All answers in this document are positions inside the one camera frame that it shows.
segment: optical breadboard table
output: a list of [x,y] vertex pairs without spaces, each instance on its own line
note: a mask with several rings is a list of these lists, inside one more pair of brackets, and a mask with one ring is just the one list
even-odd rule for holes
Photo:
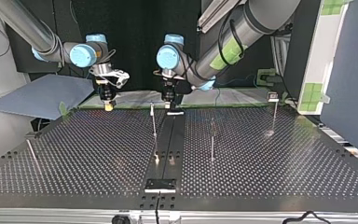
[[[0,158],[2,209],[358,213],[358,160],[291,108],[79,110]],[[175,192],[145,193],[150,179]]]

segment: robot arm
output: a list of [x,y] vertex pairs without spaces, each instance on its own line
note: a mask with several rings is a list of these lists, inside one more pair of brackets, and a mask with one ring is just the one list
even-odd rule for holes
[[[184,39],[181,36],[166,35],[165,45],[159,49],[157,56],[165,83],[175,85],[172,80],[181,78],[193,90],[208,85],[216,75],[224,73],[225,68],[239,61],[243,51],[262,35],[272,34],[282,27],[293,15],[299,2],[300,0],[248,0],[243,6],[235,8],[241,12],[241,16],[236,21],[230,21],[230,28],[224,32],[221,42],[216,41],[198,62],[183,52]],[[170,95],[176,95],[175,87],[171,89],[173,93]],[[163,98],[165,101],[171,100],[164,95]]]
[[100,97],[105,110],[112,110],[116,96],[115,88],[121,89],[130,76],[119,70],[113,70],[104,35],[87,35],[86,43],[62,43],[60,38],[38,18],[36,18],[19,0],[0,0],[0,17],[25,41],[32,46],[36,59],[44,62],[72,63],[78,67],[90,67],[101,86]]

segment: black metal plate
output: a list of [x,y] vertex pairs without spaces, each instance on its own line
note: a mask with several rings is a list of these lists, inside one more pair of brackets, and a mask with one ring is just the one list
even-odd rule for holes
[[175,209],[358,212],[358,160],[283,108],[187,110],[181,149],[164,176],[181,177]]

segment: perforated metal surface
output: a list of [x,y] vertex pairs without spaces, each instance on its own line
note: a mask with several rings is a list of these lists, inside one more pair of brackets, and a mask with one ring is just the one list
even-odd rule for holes
[[266,107],[187,110],[180,194],[192,203],[219,199],[198,203],[210,210],[227,199],[239,200],[228,208],[235,210],[246,200],[275,207],[307,199],[358,201],[358,160],[328,140],[283,109],[275,121]]
[[[0,167],[0,194],[138,195],[154,151],[148,111],[78,111]],[[162,122],[162,112],[156,112]]]

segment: dark background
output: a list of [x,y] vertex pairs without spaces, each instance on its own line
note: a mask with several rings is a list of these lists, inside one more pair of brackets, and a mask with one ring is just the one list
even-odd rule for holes
[[[37,18],[49,25],[62,41],[82,42],[88,34],[105,34],[109,48],[117,50],[112,59],[114,67],[131,76],[123,91],[160,91],[159,79],[153,75],[153,71],[158,69],[156,54],[166,34],[183,35],[185,52],[198,59],[199,54],[215,42],[221,26],[221,22],[218,22],[206,35],[197,33],[200,0],[73,0],[72,9],[70,0],[21,1]],[[39,62],[21,37],[10,29],[8,32],[17,68],[20,72],[29,73],[31,80],[55,72],[73,77],[87,76],[87,69],[74,65],[61,69],[57,63]],[[218,83],[223,85],[215,85],[253,87],[253,78],[250,76],[256,75],[260,68],[271,67],[274,66],[270,40],[269,36],[264,36],[246,50],[244,59],[218,79]]]

